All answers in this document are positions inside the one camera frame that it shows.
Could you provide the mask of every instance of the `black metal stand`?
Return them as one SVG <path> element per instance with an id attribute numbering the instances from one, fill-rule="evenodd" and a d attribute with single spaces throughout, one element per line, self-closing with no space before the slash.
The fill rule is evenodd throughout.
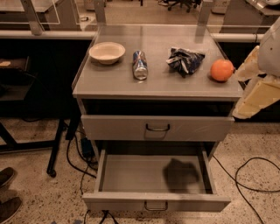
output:
<path id="1" fill-rule="evenodd" d="M 60 119 L 59 126 L 57 128 L 54 140 L 29 142 L 29 143 L 17 143 L 16 140 L 8 132 L 8 130 L 0 123 L 0 137 L 6 142 L 5 145 L 0 145 L 0 153 L 31 151 L 35 149 L 52 147 L 52 154 L 46 172 L 52 178 L 54 178 L 56 176 L 56 171 L 54 170 L 53 167 L 56 161 L 57 153 L 60 148 L 60 138 L 61 138 L 61 133 L 63 131 L 63 127 L 64 127 L 64 120 Z"/>

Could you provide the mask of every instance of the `gray cabinet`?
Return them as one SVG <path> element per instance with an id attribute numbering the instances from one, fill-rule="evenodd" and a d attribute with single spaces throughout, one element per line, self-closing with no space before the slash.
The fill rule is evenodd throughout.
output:
<path id="1" fill-rule="evenodd" d="M 124 45 L 122 60 L 103 66 L 87 58 L 73 95 L 99 161 L 90 210 L 219 212 L 229 202 L 215 190 L 208 160 L 227 135 L 231 109 L 242 96 L 233 78 L 209 78 L 222 58 L 207 31 L 196 26 L 103 26 L 95 43 Z M 172 46 L 204 51 L 185 79 L 166 64 Z M 132 54 L 145 51 L 149 76 L 134 80 Z"/>

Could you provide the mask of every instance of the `person's foot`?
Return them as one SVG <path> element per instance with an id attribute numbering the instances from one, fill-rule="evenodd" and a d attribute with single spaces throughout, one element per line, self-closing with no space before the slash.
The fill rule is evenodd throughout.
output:
<path id="1" fill-rule="evenodd" d="M 19 197 L 7 200 L 0 203 L 0 224 L 4 224 L 10 220 L 22 205 L 22 200 Z"/>
<path id="2" fill-rule="evenodd" d="M 5 168 L 0 171 L 0 187 L 7 185 L 9 181 L 12 180 L 14 174 L 15 171 L 11 167 Z"/>
<path id="3" fill-rule="evenodd" d="M 163 6 L 168 6 L 168 2 L 165 0 L 159 0 L 157 3 Z"/>

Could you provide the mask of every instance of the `caster wheel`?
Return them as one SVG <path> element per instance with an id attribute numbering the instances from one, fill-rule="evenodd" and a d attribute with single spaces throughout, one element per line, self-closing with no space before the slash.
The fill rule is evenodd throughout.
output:
<path id="1" fill-rule="evenodd" d="M 52 178 L 56 177 L 56 171 L 55 170 L 52 170 L 52 171 L 48 172 L 47 174 L 49 174 L 50 177 L 52 177 Z"/>

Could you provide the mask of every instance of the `white bowl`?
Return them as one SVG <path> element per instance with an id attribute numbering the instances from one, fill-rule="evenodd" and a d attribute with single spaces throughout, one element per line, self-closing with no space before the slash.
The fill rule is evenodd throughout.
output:
<path id="1" fill-rule="evenodd" d="M 102 42 L 89 49 L 89 56 L 103 65 L 112 65 L 125 53 L 123 45 L 114 42 Z"/>

